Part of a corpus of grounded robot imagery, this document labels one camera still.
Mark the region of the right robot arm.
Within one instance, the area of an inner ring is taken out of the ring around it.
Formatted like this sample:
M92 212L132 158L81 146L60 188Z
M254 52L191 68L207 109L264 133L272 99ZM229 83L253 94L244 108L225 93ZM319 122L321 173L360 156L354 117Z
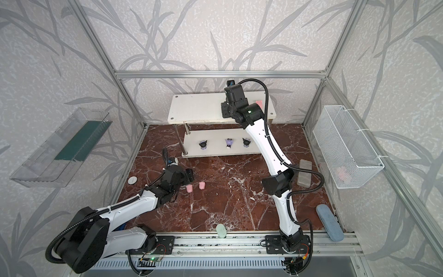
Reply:
M313 236L313 227L309 219L298 221L292 197L298 194L311 193L324 186L324 176L313 170L302 169L292 165L273 137L268 125L269 91L265 91L265 104L260 107L257 103L248 100L242 85L230 80L224 88L226 100L221 103L221 112L224 118L232 118L247 132L258 146L266 165L269 176L262 179L266 192L274 199L279 217L279 231L282 248L287 253L294 253L306 238L302 226L309 225L310 235ZM320 183L311 189L292 190L292 182L296 173L315 175Z

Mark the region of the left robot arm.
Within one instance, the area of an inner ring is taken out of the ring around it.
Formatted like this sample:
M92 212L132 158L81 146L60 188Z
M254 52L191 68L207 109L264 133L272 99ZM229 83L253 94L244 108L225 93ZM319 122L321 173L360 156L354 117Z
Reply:
M170 202L181 187L194 181L192 169L168 165L153 184L135 196L111 206L77 212L68 227L49 243L45 258L53 264L67 264L75 273L88 271L99 260L120 252L155 247L156 233L141 225L120 230L120 226Z

